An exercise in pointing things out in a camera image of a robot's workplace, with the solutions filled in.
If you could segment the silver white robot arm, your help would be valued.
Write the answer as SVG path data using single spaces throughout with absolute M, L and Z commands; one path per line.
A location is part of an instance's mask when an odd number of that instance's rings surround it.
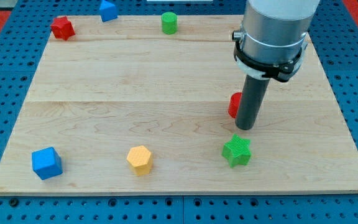
M 300 69 L 319 0 L 248 0 L 232 33 L 234 60 L 256 80 L 287 82 Z

